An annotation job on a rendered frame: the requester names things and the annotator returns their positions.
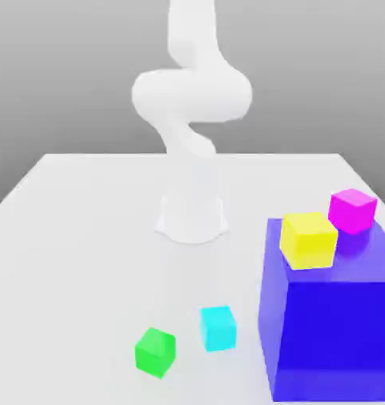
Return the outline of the small magenta cube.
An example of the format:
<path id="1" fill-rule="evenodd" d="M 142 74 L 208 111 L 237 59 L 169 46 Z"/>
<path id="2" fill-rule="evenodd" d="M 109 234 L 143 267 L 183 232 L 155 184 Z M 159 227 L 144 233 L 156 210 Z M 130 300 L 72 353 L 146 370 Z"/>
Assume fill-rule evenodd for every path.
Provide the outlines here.
<path id="1" fill-rule="evenodd" d="M 344 233 L 356 235 L 370 229 L 375 220 L 378 199 L 357 189 L 332 194 L 328 219 Z"/>

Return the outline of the small green cube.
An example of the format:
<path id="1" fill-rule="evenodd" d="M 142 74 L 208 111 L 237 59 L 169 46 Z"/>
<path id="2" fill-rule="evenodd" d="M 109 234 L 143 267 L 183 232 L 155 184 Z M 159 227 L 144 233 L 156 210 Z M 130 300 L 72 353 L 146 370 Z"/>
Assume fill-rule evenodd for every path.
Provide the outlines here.
<path id="1" fill-rule="evenodd" d="M 162 379 L 176 359 L 176 337 L 150 327 L 135 345 L 135 365 Z"/>

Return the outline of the large blue box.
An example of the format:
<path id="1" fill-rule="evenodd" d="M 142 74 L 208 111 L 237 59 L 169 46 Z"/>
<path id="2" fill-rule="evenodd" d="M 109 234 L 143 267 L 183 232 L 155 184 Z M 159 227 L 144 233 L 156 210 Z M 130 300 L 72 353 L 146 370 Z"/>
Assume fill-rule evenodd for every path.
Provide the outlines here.
<path id="1" fill-rule="evenodd" d="M 295 271 L 266 225 L 259 336 L 276 402 L 385 401 L 385 231 L 341 233 L 332 267 Z"/>

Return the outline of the small cyan cube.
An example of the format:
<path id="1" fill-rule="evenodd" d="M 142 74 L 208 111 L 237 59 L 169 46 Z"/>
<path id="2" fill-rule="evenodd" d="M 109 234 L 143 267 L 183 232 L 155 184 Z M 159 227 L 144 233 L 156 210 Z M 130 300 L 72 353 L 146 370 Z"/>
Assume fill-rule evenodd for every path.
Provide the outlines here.
<path id="1" fill-rule="evenodd" d="M 236 320 L 228 305 L 200 310 L 202 341 L 208 352 L 236 347 Z"/>

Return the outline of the small yellow cube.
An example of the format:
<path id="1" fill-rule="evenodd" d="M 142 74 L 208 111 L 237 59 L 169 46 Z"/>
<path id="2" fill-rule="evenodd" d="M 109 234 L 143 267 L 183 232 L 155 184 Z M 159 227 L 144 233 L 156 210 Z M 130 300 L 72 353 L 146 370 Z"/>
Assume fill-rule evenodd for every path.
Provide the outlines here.
<path id="1" fill-rule="evenodd" d="M 282 218 L 280 250 L 294 271 L 331 267 L 337 242 L 338 230 L 321 212 Z"/>

